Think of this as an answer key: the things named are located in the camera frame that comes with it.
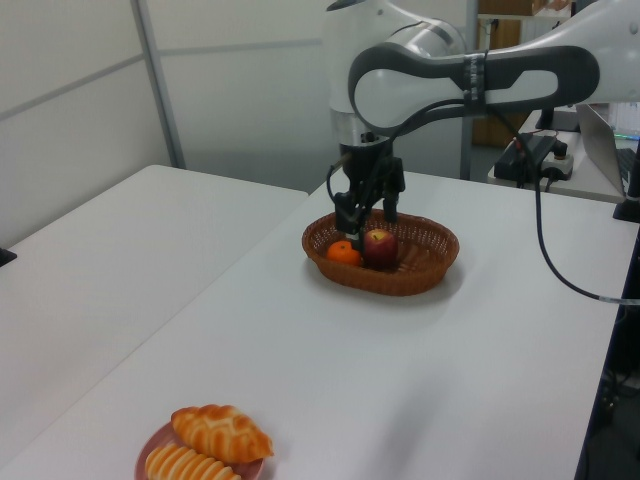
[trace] wicker basket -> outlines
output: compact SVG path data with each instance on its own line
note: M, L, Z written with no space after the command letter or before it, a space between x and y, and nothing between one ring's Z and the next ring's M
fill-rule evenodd
M333 262L325 258L329 246L344 239L335 229L335 213L307 227L302 248L322 274L336 283L383 295L406 296L425 292L444 277L460 249L456 236L442 225L422 217L398 214L398 223L384 220L382 210L373 210L365 230L383 228L398 239L398 264L393 270L377 271Z

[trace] red apple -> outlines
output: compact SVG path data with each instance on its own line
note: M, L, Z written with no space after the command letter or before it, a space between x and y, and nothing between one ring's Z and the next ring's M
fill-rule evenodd
M376 269L392 268L398 257L398 240L391 232L381 228L369 230L364 234L365 265Z

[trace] bread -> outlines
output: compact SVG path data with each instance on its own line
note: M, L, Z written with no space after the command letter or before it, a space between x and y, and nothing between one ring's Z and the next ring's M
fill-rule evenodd
M171 424L186 445L225 463L249 463L273 455L271 439L231 405L183 408L171 415Z
M147 457L145 471L149 480L242 480L215 458L187 447L158 447Z

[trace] red plate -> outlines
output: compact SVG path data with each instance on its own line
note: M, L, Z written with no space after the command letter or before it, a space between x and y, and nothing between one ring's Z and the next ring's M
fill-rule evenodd
M147 461L147 457L155 448L166 447L167 445L173 444L180 446L184 445L173 431L171 423L167 423L164 427L154 433L142 448L142 451L138 456L138 461L136 462L134 479L149 480L147 473L144 471L144 464ZM230 463L229 466L236 474L242 477L242 480L257 480L262 473L264 460L256 460L251 463Z

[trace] desk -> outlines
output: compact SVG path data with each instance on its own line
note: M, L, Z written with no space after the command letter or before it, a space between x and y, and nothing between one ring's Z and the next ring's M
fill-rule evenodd
M0 269L0 467L305 198L154 166L15 245Z
M520 132L533 132L536 130L535 124L540 118L540 111L533 112L526 122L520 128ZM551 134L553 132L540 132L539 135ZM582 136L579 133L559 132L558 140L567 144L567 151L574 156L573 163L573 175L567 181L559 180L553 184L549 189L550 193L557 193L560 195L569 195L572 197L588 198L591 200L599 200L603 202L620 203L624 197L622 197L618 190L611 184L611 182L605 177L595 163L587 156L584 151L584 145L582 144ZM616 145L618 148L632 148L637 149L638 142L632 140L616 139ZM494 175L494 169L491 168L487 174L487 183L493 185L504 185L515 187L516 182L509 180L503 180L496 178ZM547 185L547 179L543 178L540 182L542 190ZM526 188L533 189L533 185L527 184Z
M460 240L435 289L392 298L321 276L300 245L331 210L321 187L0 479L130 479L175 409L214 402L273 437L263 480L572 479L616 306L553 277L533 192L417 174L406 183L399 210ZM543 207L560 271L618 295L637 226L606 203L547 195Z

